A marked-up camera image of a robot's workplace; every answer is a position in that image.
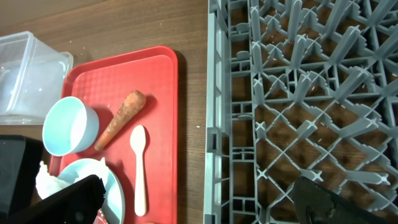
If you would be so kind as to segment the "orange carrot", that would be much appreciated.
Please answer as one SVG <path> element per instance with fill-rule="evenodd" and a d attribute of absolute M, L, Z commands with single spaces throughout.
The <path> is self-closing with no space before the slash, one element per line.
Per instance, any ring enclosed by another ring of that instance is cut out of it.
<path fill-rule="evenodd" d="M 143 109 L 145 104 L 145 94 L 139 90 L 131 91 L 128 96 L 125 97 L 114 118 L 109 122 L 106 129 L 95 142 L 94 149 L 102 151 L 122 128 Z"/>

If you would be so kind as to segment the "white napkin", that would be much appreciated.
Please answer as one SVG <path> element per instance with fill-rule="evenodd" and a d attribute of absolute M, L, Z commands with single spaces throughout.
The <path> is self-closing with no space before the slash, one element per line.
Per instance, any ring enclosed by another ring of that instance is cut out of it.
<path fill-rule="evenodd" d="M 48 165 L 44 161 L 40 161 L 39 172 L 35 178 L 35 188 L 39 197 L 46 199 L 89 175 L 96 175 L 102 180 L 103 185 L 107 184 L 109 168 L 105 164 L 105 158 L 100 161 L 79 159 L 68 165 L 58 177 L 50 175 Z"/>

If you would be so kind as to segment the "red strawberry wrapper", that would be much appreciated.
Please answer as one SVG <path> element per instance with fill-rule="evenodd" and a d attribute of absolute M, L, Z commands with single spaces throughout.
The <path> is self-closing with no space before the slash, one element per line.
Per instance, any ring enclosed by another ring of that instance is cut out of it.
<path fill-rule="evenodd" d="M 96 216 L 93 224 L 108 224 L 102 209 L 98 210 L 97 216 Z"/>

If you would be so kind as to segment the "light blue bowl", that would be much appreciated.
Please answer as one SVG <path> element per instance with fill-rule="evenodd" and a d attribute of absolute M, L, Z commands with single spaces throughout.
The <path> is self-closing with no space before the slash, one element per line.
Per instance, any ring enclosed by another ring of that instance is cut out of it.
<path fill-rule="evenodd" d="M 46 150 L 65 156 L 88 149 L 99 131 L 96 111 L 74 96 L 57 101 L 48 112 L 42 130 Z"/>

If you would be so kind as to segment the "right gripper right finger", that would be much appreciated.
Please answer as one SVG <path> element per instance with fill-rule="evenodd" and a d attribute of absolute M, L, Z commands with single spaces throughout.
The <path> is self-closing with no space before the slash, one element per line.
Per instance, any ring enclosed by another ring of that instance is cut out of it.
<path fill-rule="evenodd" d="M 359 208 L 316 182 L 299 177 L 292 190 L 301 224 L 386 224 L 385 219 Z"/>

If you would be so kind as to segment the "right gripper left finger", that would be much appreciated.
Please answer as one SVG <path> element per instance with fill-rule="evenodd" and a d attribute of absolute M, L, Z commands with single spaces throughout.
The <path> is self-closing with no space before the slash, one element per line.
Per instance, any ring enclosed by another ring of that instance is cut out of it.
<path fill-rule="evenodd" d="M 2 219 L 1 224 L 93 224 L 105 194 L 103 181 L 92 174 Z"/>

